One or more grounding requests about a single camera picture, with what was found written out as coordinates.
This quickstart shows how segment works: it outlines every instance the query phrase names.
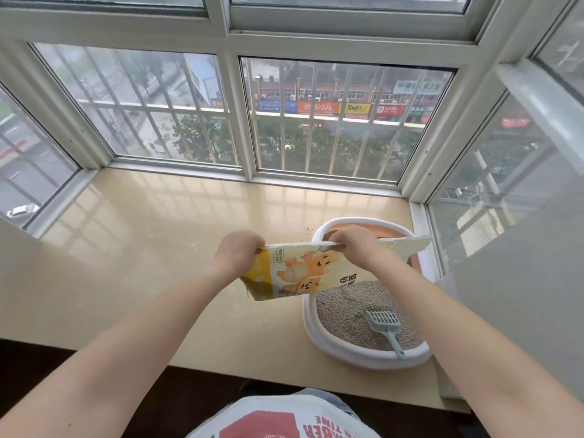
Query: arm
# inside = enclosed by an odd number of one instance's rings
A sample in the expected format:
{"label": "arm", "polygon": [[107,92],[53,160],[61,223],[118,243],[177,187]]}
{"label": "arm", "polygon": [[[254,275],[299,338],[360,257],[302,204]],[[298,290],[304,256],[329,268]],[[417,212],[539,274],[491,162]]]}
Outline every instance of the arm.
{"label": "arm", "polygon": [[4,418],[6,437],[119,437],[202,311],[264,245],[233,232],[200,274],[177,284],[64,362]]}
{"label": "arm", "polygon": [[409,314],[492,437],[584,436],[584,407],[500,331],[422,277],[367,230],[331,241],[372,272]]}

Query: forearm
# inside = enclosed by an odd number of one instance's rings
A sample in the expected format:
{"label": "forearm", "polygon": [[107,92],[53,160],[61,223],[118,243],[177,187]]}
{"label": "forearm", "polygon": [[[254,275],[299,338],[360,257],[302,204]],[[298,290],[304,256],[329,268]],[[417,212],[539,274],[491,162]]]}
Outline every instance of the forearm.
{"label": "forearm", "polygon": [[517,405],[524,406],[527,415],[534,405],[545,404],[548,413],[559,405],[564,412],[584,413],[580,403],[520,347],[392,252],[377,260],[372,272],[410,315],[481,420],[492,421],[491,433],[506,425],[503,412],[512,404],[516,416],[521,415]]}
{"label": "forearm", "polygon": [[146,303],[29,393],[0,421],[0,436],[120,436],[199,315],[234,278],[211,264]]}

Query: litter granule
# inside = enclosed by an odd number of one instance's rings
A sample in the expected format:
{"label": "litter granule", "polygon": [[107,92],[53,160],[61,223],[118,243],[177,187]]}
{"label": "litter granule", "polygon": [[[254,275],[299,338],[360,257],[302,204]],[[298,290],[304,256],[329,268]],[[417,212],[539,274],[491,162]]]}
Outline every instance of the litter granule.
{"label": "litter granule", "polygon": [[324,328],[334,336],[351,344],[375,350],[393,350],[381,333],[373,331],[365,311],[390,311],[397,315],[401,331],[395,336],[404,350],[423,343],[409,316],[393,300],[390,292],[379,281],[363,281],[348,286],[320,291],[317,296],[317,313]]}

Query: litter scoop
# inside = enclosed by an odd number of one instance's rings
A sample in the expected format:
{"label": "litter scoop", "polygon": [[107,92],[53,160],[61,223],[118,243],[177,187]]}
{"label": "litter scoop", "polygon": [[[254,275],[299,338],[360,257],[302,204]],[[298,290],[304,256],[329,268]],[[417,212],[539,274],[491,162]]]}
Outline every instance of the litter scoop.
{"label": "litter scoop", "polygon": [[404,349],[401,348],[398,340],[395,338],[401,326],[398,317],[389,311],[365,311],[365,318],[367,318],[371,329],[387,337],[398,359],[405,359]]}

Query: cat litter bag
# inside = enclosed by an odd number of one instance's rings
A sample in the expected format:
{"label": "cat litter bag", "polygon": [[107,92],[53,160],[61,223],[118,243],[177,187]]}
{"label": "cat litter bag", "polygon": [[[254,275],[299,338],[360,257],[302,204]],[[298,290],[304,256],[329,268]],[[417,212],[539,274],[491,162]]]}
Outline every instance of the cat litter bag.
{"label": "cat litter bag", "polygon": [[[407,261],[431,240],[430,236],[381,238],[379,243]],[[351,264],[339,247],[329,241],[266,245],[241,280],[254,300],[263,301],[376,279]]]}

